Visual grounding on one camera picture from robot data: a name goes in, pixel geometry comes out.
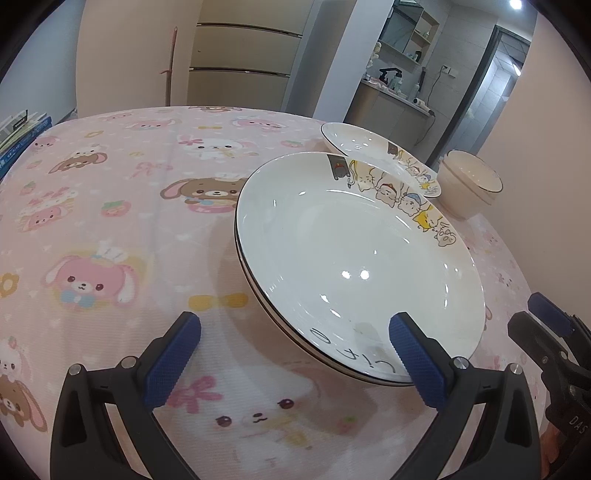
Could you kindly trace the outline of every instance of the bathroom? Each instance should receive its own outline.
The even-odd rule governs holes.
[[[521,74],[535,21],[517,0],[397,0],[346,122],[435,170],[453,148],[478,153]]]

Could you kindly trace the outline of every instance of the plate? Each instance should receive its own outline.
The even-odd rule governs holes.
[[[382,385],[411,382],[388,336],[408,312],[450,356],[484,328],[482,285],[446,218],[410,186],[343,155],[276,158],[248,179],[235,239],[275,323],[329,366]]]
[[[362,161],[368,157],[381,160],[384,163],[376,166],[401,176],[424,197],[437,198],[441,195],[437,173],[387,138],[349,124],[328,123],[322,125],[321,131],[324,142],[333,153]]]

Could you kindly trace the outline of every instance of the pink tablecloth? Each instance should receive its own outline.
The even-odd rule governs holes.
[[[203,339],[155,413],[204,480],[388,479],[412,451],[434,417],[416,390],[309,357],[267,317],[236,257],[245,179],[280,155],[324,151],[320,124],[237,108],[135,110],[58,125],[17,161],[0,185],[0,419],[41,479],[68,367],[139,355],[183,310],[200,316]],[[472,361],[523,364],[540,418],[540,371],[506,335],[529,288],[483,217],[454,224],[488,305]]]

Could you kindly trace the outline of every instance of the book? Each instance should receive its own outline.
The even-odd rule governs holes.
[[[28,119],[28,110],[23,110],[15,116],[10,116],[0,124],[0,144],[2,144],[15,130],[18,130]]]
[[[37,122],[43,120],[45,117],[44,113],[37,113],[35,112],[29,120],[16,129],[13,133],[11,133],[4,142],[0,143],[0,155],[2,155],[6,150],[8,150],[12,145],[20,140],[20,138],[28,133],[31,129],[35,127]]]
[[[0,179],[8,172],[17,158],[27,149],[31,143],[45,130],[51,127],[51,117],[46,116],[38,122],[28,133],[0,156]]]

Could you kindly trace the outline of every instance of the toiletry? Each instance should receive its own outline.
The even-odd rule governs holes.
[[[420,87],[421,86],[418,83],[415,83],[413,89],[408,94],[408,98],[410,98],[411,100],[415,99],[418,95],[418,90]]]

